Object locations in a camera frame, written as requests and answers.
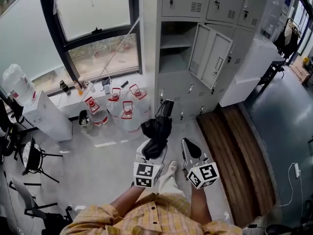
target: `cardboard box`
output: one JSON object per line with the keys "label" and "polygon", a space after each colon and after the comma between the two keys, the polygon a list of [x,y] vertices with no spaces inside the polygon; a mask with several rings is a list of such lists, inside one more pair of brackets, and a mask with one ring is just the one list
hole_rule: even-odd
{"label": "cardboard box", "polygon": [[310,76],[307,70],[303,68],[303,59],[300,56],[297,57],[291,66],[291,70],[297,75],[301,83],[305,82]]}

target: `wooden floor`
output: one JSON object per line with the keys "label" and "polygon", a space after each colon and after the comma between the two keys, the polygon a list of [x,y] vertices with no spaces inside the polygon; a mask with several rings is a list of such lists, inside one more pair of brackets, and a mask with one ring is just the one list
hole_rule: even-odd
{"label": "wooden floor", "polygon": [[275,204],[261,150],[237,105],[199,115],[197,121],[218,166],[234,222],[244,227]]}

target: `shoe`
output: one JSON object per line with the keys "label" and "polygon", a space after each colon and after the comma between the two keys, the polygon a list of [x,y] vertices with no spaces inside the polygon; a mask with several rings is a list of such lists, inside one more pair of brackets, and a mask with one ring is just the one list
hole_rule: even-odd
{"label": "shoe", "polygon": [[178,168],[178,162],[176,160],[173,160],[170,162],[170,164],[168,165],[168,169],[175,172]]}

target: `yellow plaid shirt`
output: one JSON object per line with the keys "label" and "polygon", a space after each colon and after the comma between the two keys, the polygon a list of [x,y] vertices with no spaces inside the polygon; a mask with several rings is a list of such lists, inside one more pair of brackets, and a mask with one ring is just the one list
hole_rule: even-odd
{"label": "yellow plaid shirt", "polygon": [[61,235],[242,235],[242,230],[222,221],[204,226],[190,219],[190,204],[180,194],[150,194],[138,200],[120,217],[111,205],[91,206],[81,211]]}

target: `office chair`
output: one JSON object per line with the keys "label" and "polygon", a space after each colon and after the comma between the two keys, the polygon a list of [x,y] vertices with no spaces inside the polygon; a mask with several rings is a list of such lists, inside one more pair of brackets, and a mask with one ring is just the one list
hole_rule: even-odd
{"label": "office chair", "polygon": [[59,183],[58,180],[52,178],[44,172],[42,166],[45,156],[63,157],[63,155],[45,153],[45,151],[42,150],[38,144],[36,144],[34,138],[31,136],[31,140],[25,145],[22,154],[22,161],[25,166],[25,171],[22,173],[22,175],[26,175],[29,172],[33,174],[39,172]]}
{"label": "office chair", "polygon": [[19,139],[18,128],[10,121],[2,100],[0,100],[0,117],[0,128],[5,133],[5,136],[1,142],[2,144],[0,149],[0,158],[3,163],[3,156],[10,156],[13,151],[17,149],[17,141]]}
{"label": "office chair", "polygon": [[52,203],[49,205],[38,206],[34,200],[34,197],[30,194],[26,186],[41,186],[41,184],[27,184],[23,183],[17,177],[10,175],[11,181],[9,187],[16,190],[25,202],[24,214],[31,217],[39,217],[44,220],[45,229],[42,230],[43,235],[59,235],[61,230],[73,222],[69,211],[72,210],[70,206],[66,208],[66,215],[62,216],[59,213],[46,213],[40,209],[56,206],[58,203]]}

